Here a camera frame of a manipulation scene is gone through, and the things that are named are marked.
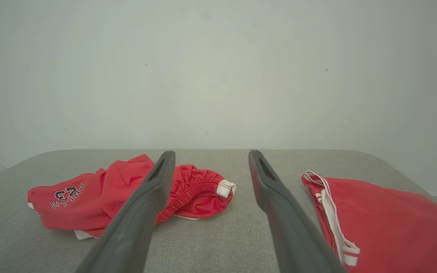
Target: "white stripe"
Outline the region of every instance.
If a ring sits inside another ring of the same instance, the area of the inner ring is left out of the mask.
[[[317,176],[320,181],[313,180],[310,174]],[[340,259],[340,261],[348,265],[355,266],[357,264],[357,257],[346,255],[344,251],[348,251],[354,254],[359,254],[360,249],[359,247],[355,246],[355,244],[347,240],[345,238],[345,235],[343,235],[343,232],[341,231],[340,223],[338,222],[338,214],[336,212],[336,205],[335,202],[333,202],[330,185],[328,185],[328,181],[324,177],[312,171],[307,171],[305,173],[305,177],[307,177],[313,183],[324,186],[324,189],[321,190],[321,199],[323,202],[320,203],[322,203],[323,207],[325,208],[326,218],[328,219],[328,224],[330,225],[330,229],[333,233],[333,238],[336,243],[338,258]]]
[[[357,259],[358,257],[345,255],[345,264],[349,266],[356,266],[357,265]]]
[[[321,202],[321,193],[315,193],[316,199],[318,199],[318,202]]]

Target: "red garment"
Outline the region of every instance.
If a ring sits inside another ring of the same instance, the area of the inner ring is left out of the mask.
[[[301,180],[349,272],[437,272],[437,204],[427,197],[312,171]]]
[[[85,231],[100,237],[129,196],[141,185],[154,163],[143,154],[109,169],[84,173],[53,186],[28,191],[28,204],[47,228]],[[232,200],[236,185],[220,174],[193,165],[175,168],[168,204],[156,224],[173,214],[197,220],[222,212]]]

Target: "gray upholstered surface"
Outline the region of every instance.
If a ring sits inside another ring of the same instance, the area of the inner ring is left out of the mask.
[[[139,154],[158,159],[163,150],[65,150],[47,152],[0,174],[0,272],[73,272],[96,239],[49,230],[26,204],[26,193],[81,173],[107,168]],[[176,150],[177,164],[212,169],[237,184],[229,207],[209,219],[173,217],[155,228],[146,272],[278,272],[266,215],[255,203],[248,150]],[[281,180],[319,229],[311,197],[300,182],[308,169],[324,176],[366,180],[430,197],[384,161],[343,150],[262,150]]]

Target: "white trim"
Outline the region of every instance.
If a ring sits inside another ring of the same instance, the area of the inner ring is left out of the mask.
[[[191,220],[191,221],[196,221],[196,220],[200,220],[201,219],[201,218],[183,217],[183,216],[175,215],[175,214],[174,214],[174,216],[177,216],[177,217],[180,217],[180,218],[183,218],[183,219],[187,219],[187,220]]]
[[[312,179],[309,175],[309,173],[317,176],[319,178],[319,182]],[[323,204],[323,207],[325,208],[325,214],[326,218],[328,219],[328,224],[330,225],[330,229],[333,233],[333,238],[336,243],[336,250],[338,252],[338,258],[341,262],[344,262],[347,265],[355,266],[357,264],[357,257],[350,256],[345,254],[345,252],[350,252],[352,254],[359,254],[360,249],[359,247],[355,246],[354,243],[350,242],[345,238],[345,235],[343,235],[343,232],[340,228],[340,223],[338,222],[338,214],[336,212],[336,205],[335,202],[333,202],[333,198],[331,196],[330,191],[330,185],[328,185],[328,181],[312,172],[312,171],[306,171],[305,178],[309,180],[310,182],[316,183],[318,185],[322,185],[324,187],[323,190],[321,190],[321,200],[323,202],[320,202]]]
[[[30,208],[32,208],[34,211],[36,211],[36,209],[33,207],[33,203],[28,203],[28,202],[27,202],[27,204],[28,204],[28,206],[29,206]]]
[[[356,266],[357,265],[357,259],[358,257],[345,255],[345,264],[349,266]]]
[[[315,193],[314,195],[316,196],[316,199],[318,200],[318,202],[321,203],[322,202],[321,194],[320,193]]]
[[[73,232],[75,233],[75,237],[77,237],[77,239],[79,239],[79,240],[83,240],[83,239],[87,239],[87,238],[97,238],[97,237],[94,237],[94,236],[88,234],[87,232],[85,232],[83,230],[74,230]]]
[[[217,187],[217,194],[218,195],[227,198],[227,197],[229,197],[231,190],[232,190],[232,193],[234,195],[236,194],[236,188],[237,188],[236,184],[224,179],[224,180],[220,181],[220,183],[218,185],[219,185]]]

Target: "white wall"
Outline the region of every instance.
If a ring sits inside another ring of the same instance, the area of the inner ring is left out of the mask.
[[[0,0],[0,171],[144,147],[352,149],[437,195],[437,1]]]

